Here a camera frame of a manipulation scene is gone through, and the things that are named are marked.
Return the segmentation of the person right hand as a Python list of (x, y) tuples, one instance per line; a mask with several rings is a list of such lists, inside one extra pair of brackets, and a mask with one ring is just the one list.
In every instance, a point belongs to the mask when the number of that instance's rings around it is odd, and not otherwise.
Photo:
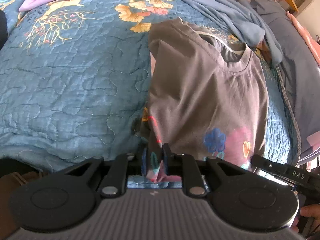
[(304, 206), (300, 210), (300, 218), (307, 217), (307, 218), (313, 218), (313, 224), (310, 229), (310, 232), (317, 232), (319, 231), (319, 220), (320, 220), (320, 205), (319, 204), (313, 204)]

